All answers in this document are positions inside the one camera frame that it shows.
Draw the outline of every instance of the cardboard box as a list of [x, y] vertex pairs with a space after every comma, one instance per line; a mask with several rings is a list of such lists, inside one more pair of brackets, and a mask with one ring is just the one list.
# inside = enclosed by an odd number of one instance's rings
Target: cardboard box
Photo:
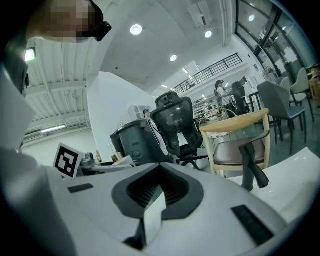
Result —
[[320, 100], [320, 79], [317, 79], [317, 78], [310, 79], [309, 85], [310, 85], [312, 97], [315, 100]]

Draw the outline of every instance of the black vent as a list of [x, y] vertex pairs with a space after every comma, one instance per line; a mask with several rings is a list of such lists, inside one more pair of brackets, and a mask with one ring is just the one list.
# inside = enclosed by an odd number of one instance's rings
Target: black vent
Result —
[[204, 198], [204, 189], [199, 181], [177, 171], [172, 165], [162, 163], [120, 181], [112, 190], [112, 199], [123, 215], [142, 220], [145, 208], [159, 186], [166, 201], [162, 220], [188, 217]]
[[131, 183], [127, 194], [138, 205], [146, 208], [158, 186], [164, 192], [167, 207], [180, 201], [189, 191], [189, 184], [186, 180], [168, 170], [157, 168]]

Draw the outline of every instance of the black grille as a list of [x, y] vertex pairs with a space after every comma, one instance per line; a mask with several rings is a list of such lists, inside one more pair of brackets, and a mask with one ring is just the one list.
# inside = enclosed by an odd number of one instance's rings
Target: black grille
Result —
[[138, 205], [145, 208], [158, 186], [164, 192], [167, 207], [184, 198], [189, 191], [189, 184], [184, 179], [168, 170], [157, 168], [131, 183], [127, 194]]

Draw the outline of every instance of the ceiling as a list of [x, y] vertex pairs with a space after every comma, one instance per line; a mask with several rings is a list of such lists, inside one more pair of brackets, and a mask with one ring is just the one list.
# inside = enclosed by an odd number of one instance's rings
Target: ceiling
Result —
[[[142, 0], [116, 33], [103, 60], [101, 71], [113, 73], [142, 90], [152, 93], [176, 74], [175, 85], [183, 82], [182, 68], [196, 56], [222, 44], [222, 14], [219, 0], [206, 0], [210, 21], [197, 27], [188, 11], [191, 0]], [[140, 24], [143, 31], [134, 36], [130, 28]], [[205, 38], [207, 30], [213, 32]], [[177, 60], [170, 62], [172, 54]], [[195, 66], [190, 73], [198, 72]]]

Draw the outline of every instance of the office chair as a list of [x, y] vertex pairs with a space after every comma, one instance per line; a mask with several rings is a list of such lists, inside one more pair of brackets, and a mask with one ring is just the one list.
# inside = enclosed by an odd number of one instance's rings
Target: office chair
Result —
[[[151, 113], [151, 119], [160, 130], [168, 152], [184, 161], [182, 166], [190, 163], [200, 171], [195, 160], [208, 156], [197, 156], [203, 138], [194, 122], [190, 98], [180, 98], [175, 92], [168, 92], [159, 97], [156, 104], [160, 107]], [[180, 145], [182, 135], [187, 143]]]

